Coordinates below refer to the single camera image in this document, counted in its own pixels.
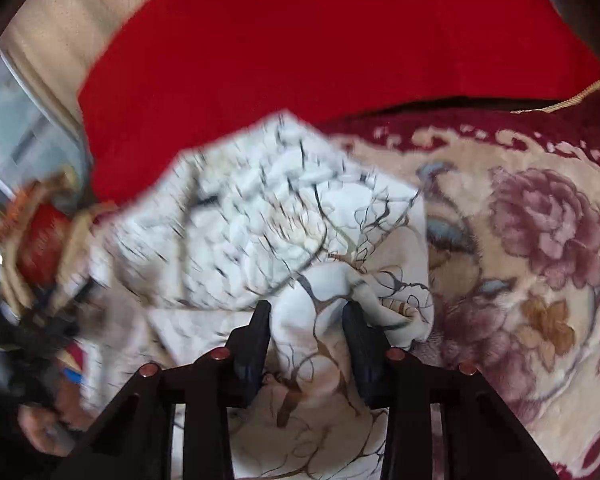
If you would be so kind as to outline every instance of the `screw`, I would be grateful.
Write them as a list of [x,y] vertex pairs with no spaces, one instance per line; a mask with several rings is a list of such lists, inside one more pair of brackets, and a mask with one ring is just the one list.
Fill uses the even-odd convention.
[[458,370],[465,375],[473,375],[478,371],[478,368],[471,361],[462,361],[458,365]]
[[222,361],[231,355],[231,351],[226,346],[219,346],[209,352],[209,357],[215,361]]
[[402,348],[389,348],[384,355],[389,361],[402,361],[405,357],[407,357],[406,352]]
[[151,377],[158,373],[160,367],[156,363],[147,363],[140,367],[142,377]]

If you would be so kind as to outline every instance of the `red object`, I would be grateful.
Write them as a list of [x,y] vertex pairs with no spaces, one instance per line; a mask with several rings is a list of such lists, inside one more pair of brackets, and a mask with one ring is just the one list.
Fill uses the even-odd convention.
[[568,98],[600,62],[548,0],[150,0],[80,94],[100,200],[287,108],[318,123],[446,96]]
[[18,253],[18,270],[27,283],[52,283],[70,225],[68,218],[52,205],[38,207]]

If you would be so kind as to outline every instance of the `folded white fabric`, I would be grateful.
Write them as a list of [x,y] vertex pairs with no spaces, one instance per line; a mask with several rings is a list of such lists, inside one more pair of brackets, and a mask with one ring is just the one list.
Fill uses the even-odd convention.
[[99,228],[85,272],[103,286],[82,320],[90,406],[102,409],[148,360],[188,364],[224,344],[266,299],[264,386],[230,417],[236,478],[379,475],[386,413],[356,393],[340,316],[355,300],[394,346],[429,335],[416,189],[292,115],[272,116],[181,153]]

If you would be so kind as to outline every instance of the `beige fabric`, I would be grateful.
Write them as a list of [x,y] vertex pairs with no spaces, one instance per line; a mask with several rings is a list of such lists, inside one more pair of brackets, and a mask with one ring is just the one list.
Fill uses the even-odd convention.
[[63,124],[81,122],[77,93],[112,35],[146,0],[27,0],[1,47]]

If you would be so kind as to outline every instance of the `person's hand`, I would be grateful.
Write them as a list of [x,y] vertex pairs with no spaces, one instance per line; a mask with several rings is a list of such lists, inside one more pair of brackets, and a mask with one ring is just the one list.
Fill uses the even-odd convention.
[[72,383],[66,377],[60,379],[56,395],[58,417],[51,410],[35,406],[20,406],[18,423],[31,445],[42,453],[66,456],[70,447],[58,435],[58,422],[72,428],[87,430],[93,417],[80,406],[80,385]]

